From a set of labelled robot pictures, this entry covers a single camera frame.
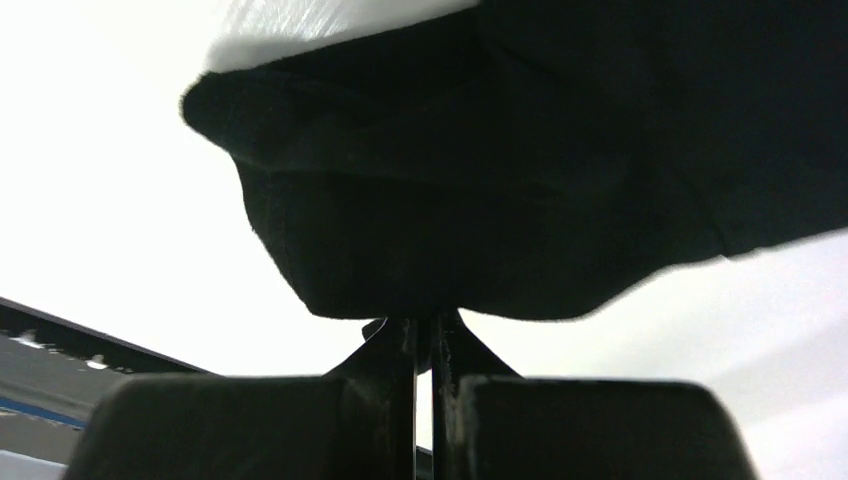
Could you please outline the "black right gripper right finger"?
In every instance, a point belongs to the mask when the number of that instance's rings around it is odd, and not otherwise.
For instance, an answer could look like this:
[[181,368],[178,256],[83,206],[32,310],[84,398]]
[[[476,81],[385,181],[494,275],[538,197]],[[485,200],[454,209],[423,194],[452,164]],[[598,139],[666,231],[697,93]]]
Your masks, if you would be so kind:
[[753,479],[716,396],[680,381],[525,378],[455,312],[430,323],[437,479]]

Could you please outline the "black t shirt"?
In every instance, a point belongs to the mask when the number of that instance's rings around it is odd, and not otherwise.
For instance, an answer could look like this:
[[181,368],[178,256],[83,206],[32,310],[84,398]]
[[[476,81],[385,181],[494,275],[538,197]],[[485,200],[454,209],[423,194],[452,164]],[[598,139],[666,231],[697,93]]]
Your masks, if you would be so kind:
[[483,1],[181,106],[321,317],[570,319],[847,224],[843,1]]

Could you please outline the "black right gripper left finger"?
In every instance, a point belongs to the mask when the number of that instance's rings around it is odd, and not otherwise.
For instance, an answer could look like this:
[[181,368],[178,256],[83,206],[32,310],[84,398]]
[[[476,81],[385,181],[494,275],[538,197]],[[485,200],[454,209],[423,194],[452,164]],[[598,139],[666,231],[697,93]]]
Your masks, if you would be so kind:
[[411,479],[417,329],[389,319],[321,376],[135,375],[96,406],[68,479]]

